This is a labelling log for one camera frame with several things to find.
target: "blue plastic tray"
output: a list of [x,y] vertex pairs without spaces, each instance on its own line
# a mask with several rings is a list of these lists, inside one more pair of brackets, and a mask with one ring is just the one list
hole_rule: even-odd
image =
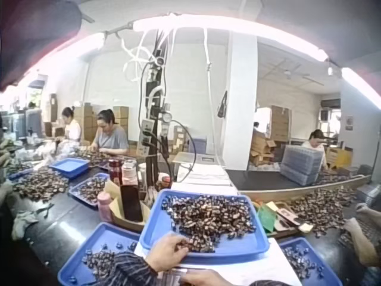
[[16,180],[16,179],[18,179],[19,177],[24,176],[24,175],[30,173],[31,171],[33,171],[33,168],[26,169],[26,170],[23,170],[23,171],[21,171],[21,172],[17,172],[17,173],[15,173],[15,174],[9,175],[9,176],[8,176],[8,179],[11,180],[11,181]]
[[[92,271],[82,262],[86,250],[91,249],[93,253],[99,252],[103,244],[107,244],[108,250],[115,253],[129,251],[128,246],[132,242],[139,241],[139,234],[126,231],[109,223],[100,223],[90,237],[77,249],[77,251],[66,261],[65,265],[59,271],[57,277],[61,285],[73,286],[69,282],[70,277],[77,278],[76,285],[83,285],[95,281]],[[116,244],[121,243],[121,250],[116,248]]]
[[92,207],[96,207],[96,206],[97,206],[97,203],[91,203],[90,201],[88,201],[87,199],[85,199],[84,197],[82,197],[82,196],[79,194],[79,188],[80,188],[81,186],[83,186],[84,184],[86,184],[87,182],[89,182],[92,178],[97,178],[97,177],[101,177],[101,178],[109,178],[108,174],[106,174],[106,173],[98,173],[98,174],[92,176],[91,178],[89,178],[89,179],[87,179],[87,180],[85,180],[85,181],[79,183],[78,185],[76,185],[76,186],[70,188],[70,190],[69,190],[68,193],[69,193],[70,195],[72,195],[72,196],[78,198],[79,200],[83,201],[84,203],[86,203],[86,204],[88,204],[88,205],[90,205],[90,206],[92,206]]
[[[202,194],[179,192],[169,189],[162,190],[152,207],[148,221],[140,236],[140,243],[145,249],[151,249],[156,241],[163,235],[172,232],[170,216],[165,210],[161,209],[161,203],[168,195],[176,195],[178,197],[198,197]],[[235,238],[234,240],[228,240],[227,235],[223,235],[219,245],[216,247],[215,253],[191,252],[186,257],[186,263],[192,261],[192,263],[228,264],[237,262],[238,260],[245,261],[254,259],[254,255],[268,250],[270,244],[268,243],[262,224],[259,221],[250,199],[244,195],[228,197],[244,198],[247,200],[251,209],[253,224],[257,227],[257,230],[253,234],[245,234],[243,238]]]
[[78,158],[66,158],[51,164],[50,167],[59,171],[66,178],[73,179],[90,168],[90,161]]
[[308,258],[311,262],[316,263],[317,266],[324,267],[323,269],[324,278],[320,279],[318,277],[317,271],[311,271],[311,276],[301,281],[303,286],[316,286],[316,285],[342,286],[343,285],[340,279],[332,271],[332,269],[324,262],[323,259],[320,258],[320,256],[315,252],[315,249],[313,249],[311,244],[309,244],[305,238],[296,238],[294,240],[285,241],[283,243],[280,243],[279,246],[283,249],[287,247],[309,248],[310,249],[309,252],[304,257]]

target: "power strip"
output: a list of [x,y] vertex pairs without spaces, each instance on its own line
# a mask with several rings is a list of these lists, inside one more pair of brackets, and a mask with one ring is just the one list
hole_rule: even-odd
[[144,135],[143,132],[152,133],[154,124],[155,122],[152,119],[142,120],[142,129],[140,130],[138,148],[136,149],[136,155],[139,157],[147,157],[149,154],[149,146],[144,146],[143,143],[151,143],[151,136]]

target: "sign on wall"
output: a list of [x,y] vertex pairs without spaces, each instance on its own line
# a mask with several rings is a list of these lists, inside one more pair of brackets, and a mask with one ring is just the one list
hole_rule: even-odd
[[353,131],[353,116],[345,116],[345,130]]

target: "white shirt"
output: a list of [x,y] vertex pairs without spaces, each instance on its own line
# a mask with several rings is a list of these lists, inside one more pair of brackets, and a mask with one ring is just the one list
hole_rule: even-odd
[[309,149],[313,149],[313,150],[322,152],[323,153],[323,159],[321,160],[321,164],[323,165],[323,167],[327,166],[326,150],[324,150],[323,144],[319,144],[318,147],[314,148],[314,147],[311,146],[309,141],[305,141],[302,144],[302,147],[306,147],[306,148],[309,148]]
[[70,140],[79,141],[81,138],[81,126],[77,120],[73,119],[70,124],[65,127],[65,136]]

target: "gray shirt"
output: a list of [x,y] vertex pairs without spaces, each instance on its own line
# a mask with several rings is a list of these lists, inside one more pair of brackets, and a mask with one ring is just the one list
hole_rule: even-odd
[[103,133],[101,128],[96,131],[94,142],[98,144],[98,148],[107,149],[128,149],[126,131],[120,126],[116,126],[110,135]]

